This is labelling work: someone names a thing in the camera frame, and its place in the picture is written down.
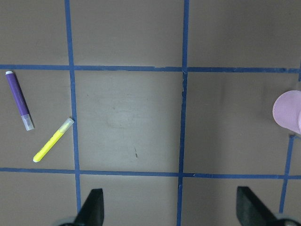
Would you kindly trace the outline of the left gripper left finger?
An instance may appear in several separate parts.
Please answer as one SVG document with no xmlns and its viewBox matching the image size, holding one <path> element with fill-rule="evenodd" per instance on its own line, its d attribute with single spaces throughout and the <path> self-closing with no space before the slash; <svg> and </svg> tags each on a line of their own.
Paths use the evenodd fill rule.
<svg viewBox="0 0 301 226">
<path fill-rule="evenodd" d="M 73 226 L 102 226 L 104 222 L 103 190 L 92 189 L 77 214 Z"/>
</svg>

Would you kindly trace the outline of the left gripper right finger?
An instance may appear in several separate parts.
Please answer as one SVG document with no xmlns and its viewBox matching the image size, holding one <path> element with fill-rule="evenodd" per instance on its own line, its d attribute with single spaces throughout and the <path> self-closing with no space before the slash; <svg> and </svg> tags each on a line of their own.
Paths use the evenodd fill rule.
<svg viewBox="0 0 301 226">
<path fill-rule="evenodd" d="M 279 226 L 279 220 L 247 186 L 237 187 L 236 216 L 241 226 Z"/>
</svg>

